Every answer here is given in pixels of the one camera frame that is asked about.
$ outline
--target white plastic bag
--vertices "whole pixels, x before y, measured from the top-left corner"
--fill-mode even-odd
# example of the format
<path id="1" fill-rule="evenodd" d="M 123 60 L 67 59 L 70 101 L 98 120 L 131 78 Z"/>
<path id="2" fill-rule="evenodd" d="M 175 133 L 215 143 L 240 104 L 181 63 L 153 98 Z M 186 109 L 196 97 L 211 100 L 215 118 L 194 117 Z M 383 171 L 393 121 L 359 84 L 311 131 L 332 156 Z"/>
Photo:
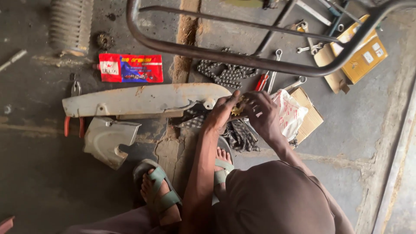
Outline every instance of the white plastic bag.
<path id="1" fill-rule="evenodd" d="M 275 103 L 279 112 L 279 129 L 287 141 L 291 141 L 296 137 L 297 131 L 303 123 L 303 118 L 308 113 L 308 108 L 301 107 L 286 90 L 277 92 Z"/>

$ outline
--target dirty floor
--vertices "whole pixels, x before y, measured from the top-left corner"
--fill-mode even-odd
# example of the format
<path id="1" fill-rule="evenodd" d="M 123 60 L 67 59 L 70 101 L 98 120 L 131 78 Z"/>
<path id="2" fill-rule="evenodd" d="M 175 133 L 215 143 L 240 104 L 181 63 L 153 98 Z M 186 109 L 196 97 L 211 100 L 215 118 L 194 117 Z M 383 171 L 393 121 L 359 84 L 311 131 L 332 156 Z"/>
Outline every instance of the dirty floor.
<path id="1" fill-rule="evenodd" d="M 330 18 L 317 1 L 304 1 Z M 282 9 L 282 4 L 278 9 L 263 11 L 236 7 L 228 2 L 146 0 L 142 6 L 181 7 L 265 24 L 272 24 Z M 101 82 L 91 69 L 100 52 L 94 42 L 85 58 L 69 55 L 57 58 L 47 44 L 49 3 L 49 0 L 0 3 L 0 63 L 20 49 L 28 50 L 26 56 L 0 73 L 3 110 L 0 112 L 0 220 L 16 216 L 11 234 L 34 230 L 58 233 L 69 225 L 130 210 L 136 196 L 131 170 L 144 158 L 158 160 L 174 187 L 183 193 L 197 140 L 195 130 L 175 129 L 165 118 L 135 120 L 142 123 L 136 142 L 130 147 L 120 147 L 129 156 L 114 171 L 82 152 L 84 143 L 78 138 L 76 119 L 71 121 L 70 136 L 65 137 L 61 100 L 70 96 L 71 74 L 81 82 L 83 93 L 137 84 Z M 105 31 L 116 41 L 109 50 L 111 53 L 162 54 L 164 83 L 211 82 L 196 72 L 197 61 L 140 45 L 127 28 L 125 7 L 126 0 L 95 0 L 92 41 L 95 34 Z M 365 14 L 359 4 L 350 4 L 349 10 L 356 16 Z M 309 22 L 311 32 L 325 32 L 323 24 L 299 7 L 295 7 L 285 22 L 290 25 L 300 19 Z M 383 31 L 378 34 L 389 56 L 351 86 L 348 94 L 334 94 L 323 78 L 311 78 L 302 85 L 324 122 L 296 151 L 338 201 L 359 234 L 373 230 L 413 88 L 415 20 L 414 10 L 388 15 L 381 25 Z M 351 23 L 348 19 L 343 21 L 345 25 Z M 140 24 L 150 37 L 213 49 L 230 47 L 249 54 L 266 34 L 264 30 L 163 12 L 143 14 Z M 297 47 L 306 45 L 302 37 L 276 34 L 263 57 L 273 58 L 272 51 L 282 49 L 282 61 L 314 65 L 309 53 L 296 53 Z M 274 89 L 285 87 L 294 79 L 292 75 L 278 74 Z M 257 79 L 245 80 L 242 91 L 252 90 L 256 82 Z M 261 152 L 235 152 L 236 168 L 247 169 L 278 159 L 261 139 L 259 146 Z M 413 204 L 415 196 L 411 192 L 415 184 L 411 156 L 414 154 L 403 163 L 402 189 L 400 185 L 395 187 L 399 194 L 397 202 L 388 206 L 390 221 L 385 222 L 385 233 L 416 230 L 416 209 L 405 209 L 409 201 Z"/>

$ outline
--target red grease packet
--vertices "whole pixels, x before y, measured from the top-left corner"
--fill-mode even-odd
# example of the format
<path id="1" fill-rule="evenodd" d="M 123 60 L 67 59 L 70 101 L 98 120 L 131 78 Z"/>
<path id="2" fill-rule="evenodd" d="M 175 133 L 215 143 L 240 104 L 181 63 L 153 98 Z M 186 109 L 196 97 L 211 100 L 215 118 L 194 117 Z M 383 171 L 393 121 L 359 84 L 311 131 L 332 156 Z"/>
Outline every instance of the red grease packet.
<path id="1" fill-rule="evenodd" d="M 162 55 L 100 54 L 104 82 L 163 82 Z"/>

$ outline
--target coil spring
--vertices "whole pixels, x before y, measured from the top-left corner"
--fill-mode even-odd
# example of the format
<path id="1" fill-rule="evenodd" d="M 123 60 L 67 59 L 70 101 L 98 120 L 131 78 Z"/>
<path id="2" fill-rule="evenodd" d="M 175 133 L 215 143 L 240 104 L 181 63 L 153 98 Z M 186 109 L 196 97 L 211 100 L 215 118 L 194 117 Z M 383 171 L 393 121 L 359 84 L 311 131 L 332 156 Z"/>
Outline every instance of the coil spring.
<path id="1" fill-rule="evenodd" d="M 52 0 L 49 44 L 63 54 L 88 53 L 94 0 Z"/>

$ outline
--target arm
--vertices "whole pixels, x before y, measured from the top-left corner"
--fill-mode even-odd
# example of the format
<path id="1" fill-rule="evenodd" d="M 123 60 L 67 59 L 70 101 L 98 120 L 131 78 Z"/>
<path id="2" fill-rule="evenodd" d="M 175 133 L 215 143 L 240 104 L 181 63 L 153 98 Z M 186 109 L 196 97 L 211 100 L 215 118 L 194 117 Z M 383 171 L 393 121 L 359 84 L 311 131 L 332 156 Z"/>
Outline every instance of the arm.
<path id="1" fill-rule="evenodd" d="M 185 189 L 182 222 L 179 233 L 210 231 L 212 221 L 212 194 L 218 137 L 230 119 L 231 108 L 238 102 L 240 92 L 218 99 L 199 134 L 195 158 Z"/>
<path id="2" fill-rule="evenodd" d="M 249 101 L 244 105 L 244 111 L 250 119 L 250 124 L 266 143 L 276 152 L 279 158 L 293 167 L 301 167 L 307 176 L 314 176 L 312 171 L 302 162 L 300 157 L 289 145 L 286 137 L 279 130 L 279 116 L 277 105 L 266 92 L 250 92 L 244 94 Z M 255 115 L 254 101 L 263 112 L 259 117 Z M 334 214 L 336 234 L 353 234 L 354 229 L 347 216 L 331 196 L 328 190 L 321 184 L 321 188 L 329 200 L 329 208 Z"/>

